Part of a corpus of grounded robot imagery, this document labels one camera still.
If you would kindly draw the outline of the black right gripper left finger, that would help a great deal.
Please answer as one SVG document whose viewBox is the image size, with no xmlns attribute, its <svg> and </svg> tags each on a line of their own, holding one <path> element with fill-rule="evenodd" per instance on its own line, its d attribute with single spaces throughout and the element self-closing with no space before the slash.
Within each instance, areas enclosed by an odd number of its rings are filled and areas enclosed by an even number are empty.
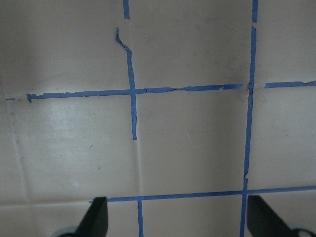
<svg viewBox="0 0 316 237">
<path fill-rule="evenodd" d="M 76 237 L 105 237 L 108 232 L 106 197 L 96 197 L 75 231 Z"/>
</svg>

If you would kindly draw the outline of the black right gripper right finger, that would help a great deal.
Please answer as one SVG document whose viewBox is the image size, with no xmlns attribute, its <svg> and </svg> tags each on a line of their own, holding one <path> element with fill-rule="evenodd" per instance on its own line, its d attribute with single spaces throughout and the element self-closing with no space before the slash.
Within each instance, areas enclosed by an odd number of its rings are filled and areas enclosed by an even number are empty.
<svg viewBox="0 0 316 237">
<path fill-rule="evenodd" d="M 286 223 L 257 195 L 247 198 L 247 228 L 253 237 L 297 237 Z"/>
</svg>

